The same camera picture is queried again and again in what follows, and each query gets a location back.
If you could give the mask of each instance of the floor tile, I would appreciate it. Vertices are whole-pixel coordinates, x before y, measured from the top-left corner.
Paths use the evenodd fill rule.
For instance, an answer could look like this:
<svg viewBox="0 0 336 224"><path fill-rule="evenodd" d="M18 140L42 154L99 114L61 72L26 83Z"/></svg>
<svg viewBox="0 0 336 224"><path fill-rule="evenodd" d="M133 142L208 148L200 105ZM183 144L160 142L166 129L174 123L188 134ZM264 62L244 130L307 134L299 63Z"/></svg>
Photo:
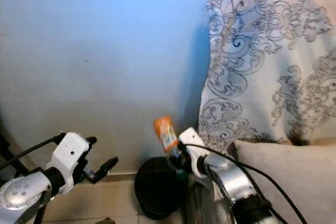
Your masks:
<svg viewBox="0 0 336 224"><path fill-rule="evenodd" d="M67 220L67 221L44 221L43 224L95 224L104 218L86 220ZM138 216L118 216L111 217L115 224L138 224Z"/></svg>
<svg viewBox="0 0 336 224"><path fill-rule="evenodd" d="M177 208L175 212L178 212L178 211L181 211L181 208ZM143 213L143 211L142 211L142 209L141 209L141 207L140 207L139 202L138 202L138 213L139 213L140 215L144 215L144 213Z"/></svg>
<svg viewBox="0 0 336 224"><path fill-rule="evenodd" d="M145 215L139 215L139 224L183 224L183 216L181 212L173 212L170 216L163 220L152 220Z"/></svg>
<svg viewBox="0 0 336 224"><path fill-rule="evenodd" d="M51 201L44 221L103 218L108 216L135 216L138 203L134 182L119 182L76 185L67 195Z"/></svg>

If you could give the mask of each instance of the cable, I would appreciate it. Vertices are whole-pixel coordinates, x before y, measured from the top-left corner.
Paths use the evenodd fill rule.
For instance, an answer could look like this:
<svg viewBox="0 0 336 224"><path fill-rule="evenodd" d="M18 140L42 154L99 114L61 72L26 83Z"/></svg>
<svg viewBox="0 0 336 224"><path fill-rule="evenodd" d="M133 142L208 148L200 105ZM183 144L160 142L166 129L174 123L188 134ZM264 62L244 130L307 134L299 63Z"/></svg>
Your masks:
<svg viewBox="0 0 336 224"><path fill-rule="evenodd" d="M36 213L36 216L35 216L35 220L34 220L34 224L41 224L42 221L43 221L43 216L44 216L44 213L46 211L46 208L47 208L47 204L46 203L44 206L42 206Z"/></svg>
<svg viewBox="0 0 336 224"><path fill-rule="evenodd" d="M65 133L61 133L58 136L54 136L51 139L45 140L44 142L39 143L39 144L37 144L37 145L35 145L35 146L33 146L33 147L25 150L24 152L21 152L20 154L18 154L17 156L13 157L12 159L10 159L9 161L7 161L6 163L0 165L0 170L4 169L8 165L10 165L12 162L14 162L14 161L18 160L19 158L27 155L28 153L30 153L30 152L32 152L34 150L37 150L37 149L41 148L42 146L45 146L45 145L47 145L47 144L49 144L51 142L59 144L60 141L64 138L64 136L65 136Z"/></svg>
<svg viewBox="0 0 336 224"><path fill-rule="evenodd" d="M264 177L266 177L283 195L283 197L286 199L286 201L289 203L289 205L292 207L292 209L294 210L294 212L297 214L297 216L299 217L299 219L301 220L302 223L307 223L307 221L305 220L305 218L303 217L302 213L300 212L300 210L296 207L296 205L293 203L293 201L289 198L289 196L286 194L286 192L279 186L279 184L272 178L270 177L268 174L260 171L257 168L254 168L252 166L246 165L244 163L241 163L239 161L234 160L233 158L220 153L216 150L213 150L211 148L205 147L205 146L200 146L200 145L196 145L196 144L183 144L183 146L195 146L195 147L199 147L199 148L203 148L207 151L213 152L219 156L222 156L228 160L230 160L232 163L236 164L240 169L242 169L242 171L246 174L246 176L251 180L251 183L253 184L253 186L255 187L257 193L259 193L263 199L266 199L263 195L263 193L261 192L260 188L258 187L258 185L255 183L255 181L253 180L253 178L251 177L251 175L244 169L244 167L251 169L261 175L263 175ZM285 220L273 209L271 208L272 213L277 216L277 218L282 221L283 223L286 223Z"/></svg>
<svg viewBox="0 0 336 224"><path fill-rule="evenodd" d="M17 178L18 176L20 176L20 174L21 174L20 170L16 170L14 178Z"/></svg>

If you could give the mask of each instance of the black round object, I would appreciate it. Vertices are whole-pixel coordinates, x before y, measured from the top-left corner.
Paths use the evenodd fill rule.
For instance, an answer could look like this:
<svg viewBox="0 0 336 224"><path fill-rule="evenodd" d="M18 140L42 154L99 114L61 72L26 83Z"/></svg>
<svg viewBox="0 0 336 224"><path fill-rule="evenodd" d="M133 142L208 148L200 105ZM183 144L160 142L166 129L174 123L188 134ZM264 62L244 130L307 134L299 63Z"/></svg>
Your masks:
<svg viewBox="0 0 336 224"><path fill-rule="evenodd" d="M184 204L187 178L185 174L177 174L165 157L155 157L140 167L134 189L143 213L160 220Z"/></svg>

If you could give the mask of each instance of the beige cushion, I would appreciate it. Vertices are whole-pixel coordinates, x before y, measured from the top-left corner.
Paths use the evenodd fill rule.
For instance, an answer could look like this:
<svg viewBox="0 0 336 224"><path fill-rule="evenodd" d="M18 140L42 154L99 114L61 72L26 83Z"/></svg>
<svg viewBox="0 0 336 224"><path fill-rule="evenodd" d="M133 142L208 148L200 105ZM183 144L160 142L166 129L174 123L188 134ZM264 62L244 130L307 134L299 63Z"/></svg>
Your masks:
<svg viewBox="0 0 336 224"><path fill-rule="evenodd" d="M333 144L336 144L336 138L320 138L312 142L312 145L320 145L320 146L333 145Z"/></svg>
<svg viewBox="0 0 336 224"><path fill-rule="evenodd" d="M290 146L235 141L239 161L270 175L308 223L336 223L336 145ZM281 193L250 172L265 197L288 221L300 223Z"/></svg>

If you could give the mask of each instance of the wall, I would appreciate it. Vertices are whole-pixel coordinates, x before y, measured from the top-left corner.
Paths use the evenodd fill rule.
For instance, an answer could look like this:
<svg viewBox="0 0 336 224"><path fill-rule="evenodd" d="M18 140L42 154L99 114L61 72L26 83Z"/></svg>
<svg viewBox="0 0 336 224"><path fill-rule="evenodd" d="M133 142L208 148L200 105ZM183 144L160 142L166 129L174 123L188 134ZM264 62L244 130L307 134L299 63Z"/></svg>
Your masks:
<svg viewBox="0 0 336 224"><path fill-rule="evenodd" d="M1 0L1 125L21 149L94 135L98 167L162 155L152 121L197 122L209 62L208 0ZM44 166L53 146L30 157Z"/></svg>

